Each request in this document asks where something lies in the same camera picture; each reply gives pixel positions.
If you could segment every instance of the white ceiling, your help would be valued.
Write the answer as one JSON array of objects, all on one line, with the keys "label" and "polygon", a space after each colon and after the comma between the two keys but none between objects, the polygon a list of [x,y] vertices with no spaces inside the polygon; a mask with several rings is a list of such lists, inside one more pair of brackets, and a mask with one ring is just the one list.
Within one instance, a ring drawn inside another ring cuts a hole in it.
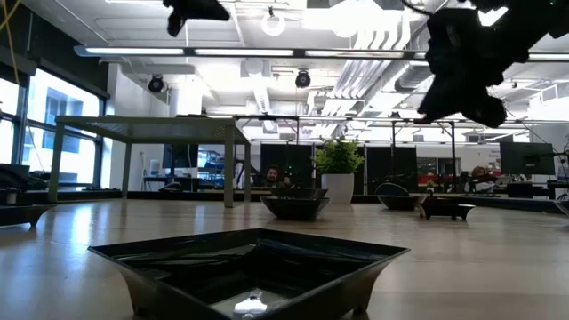
[{"label": "white ceiling", "polygon": [[[176,38],[166,33],[166,18],[170,9],[162,5],[110,4],[105,0],[22,0],[40,16],[57,28],[87,45],[122,46],[248,46],[286,48],[349,48],[356,37],[342,38],[331,30],[310,30],[302,26],[306,0],[288,0],[289,10],[278,10],[286,17],[286,28],[280,36],[269,36],[262,31],[260,22],[266,8],[237,8],[235,20],[228,22],[192,20],[187,30]],[[569,36],[553,40],[546,36],[534,48],[535,51],[569,51]],[[154,58],[132,60],[132,64],[193,65],[205,84],[213,91],[215,100],[204,104],[244,105],[253,99],[249,80],[240,77],[240,59],[186,59]],[[297,89],[293,83],[299,68],[307,68],[312,77],[312,86],[334,86],[340,76],[343,60],[272,60],[278,79],[268,80],[268,95],[272,100],[306,101],[309,90]],[[149,75],[141,77],[140,84]],[[514,65],[504,74],[506,79],[516,81],[569,78],[569,64],[524,64]],[[516,89],[511,84],[495,88],[499,97],[511,94]],[[407,99],[414,108],[421,103],[421,96]]]}]

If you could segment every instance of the table leg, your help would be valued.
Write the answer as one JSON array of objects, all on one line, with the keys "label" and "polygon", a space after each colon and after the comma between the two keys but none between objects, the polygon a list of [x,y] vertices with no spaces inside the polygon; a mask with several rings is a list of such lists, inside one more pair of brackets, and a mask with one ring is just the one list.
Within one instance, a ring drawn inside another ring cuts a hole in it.
[{"label": "table leg", "polygon": [[251,144],[245,144],[245,201],[251,202]]},{"label": "table leg", "polygon": [[123,168],[123,198],[126,199],[128,195],[128,180],[131,174],[131,154],[132,154],[132,143],[126,144],[126,150],[124,151],[124,168]]},{"label": "table leg", "polygon": [[52,156],[52,169],[50,172],[50,183],[48,186],[48,200],[50,203],[57,203],[57,189],[60,180],[61,151],[63,150],[64,133],[65,133],[65,125],[57,124],[57,129],[55,130],[55,141],[53,142],[53,156]]},{"label": "table leg", "polygon": [[223,203],[226,208],[233,208],[233,126],[225,129],[225,176]]}]

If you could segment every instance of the table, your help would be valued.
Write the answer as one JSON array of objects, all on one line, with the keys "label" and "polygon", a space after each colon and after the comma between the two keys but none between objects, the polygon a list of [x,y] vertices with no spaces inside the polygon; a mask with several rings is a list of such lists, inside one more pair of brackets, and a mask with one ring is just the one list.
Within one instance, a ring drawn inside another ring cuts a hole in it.
[{"label": "table", "polygon": [[[85,130],[126,144],[123,171],[123,198],[128,193],[132,144],[223,144],[225,145],[224,204],[232,208],[234,179],[234,145],[245,149],[245,176],[251,176],[251,142],[236,125],[236,120],[206,117],[127,117],[127,116],[58,116],[53,142],[49,201],[57,202],[61,151],[66,127]],[[251,182],[245,179],[245,201],[251,200]]]}]

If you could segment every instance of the yellow cable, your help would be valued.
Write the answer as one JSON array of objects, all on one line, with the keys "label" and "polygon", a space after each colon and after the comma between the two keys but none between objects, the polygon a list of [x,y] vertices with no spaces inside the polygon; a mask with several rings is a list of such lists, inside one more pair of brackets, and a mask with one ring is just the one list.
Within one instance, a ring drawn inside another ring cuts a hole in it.
[{"label": "yellow cable", "polygon": [[8,15],[6,15],[6,19],[4,20],[4,22],[2,22],[2,24],[0,24],[0,32],[2,32],[2,30],[4,29],[4,27],[8,24],[8,21],[10,21],[10,18],[13,16],[13,14],[16,12],[16,9],[18,9],[18,6],[20,5],[21,0],[16,1],[16,4],[13,6],[13,8],[10,10],[10,13],[8,13]]},{"label": "yellow cable", "polygon": [[[18,4],[20,4],[20,0],[18,0],[16,5],[14,5],[14,7],[12,8],[12,12],[16,11]],[[16,77],[16,84],[20,86],[20,78],[18,77],[18,65],[16,64],[16,57],[14,55],[14,46],[12,43],[12,32],[10,31],[10,23],[8,23],[10,21],[11,16],[9,17],[8,15],[8,8],[6,7],[6,5],[7,3],[4,3],[4,22],[6,23],[6,31],[8,31],[8,43],[10,45],[10,55],[12,56],[12,66],[14,68],[14,76]]]}]

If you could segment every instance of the monitor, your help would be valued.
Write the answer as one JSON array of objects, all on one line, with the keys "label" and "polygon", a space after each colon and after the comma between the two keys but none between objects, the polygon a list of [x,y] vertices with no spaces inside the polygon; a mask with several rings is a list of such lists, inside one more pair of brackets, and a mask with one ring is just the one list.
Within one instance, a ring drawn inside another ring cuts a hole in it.
[{"label": "monitor", "polygon": [[162,167],[172,167],[172,154],[175,168],[197,168],[198,145],[164,145],[164,158]]},{"label": "monitor", "polygon": [[500,157],[503,174],[555,175],[550,143],[501,142]]}]

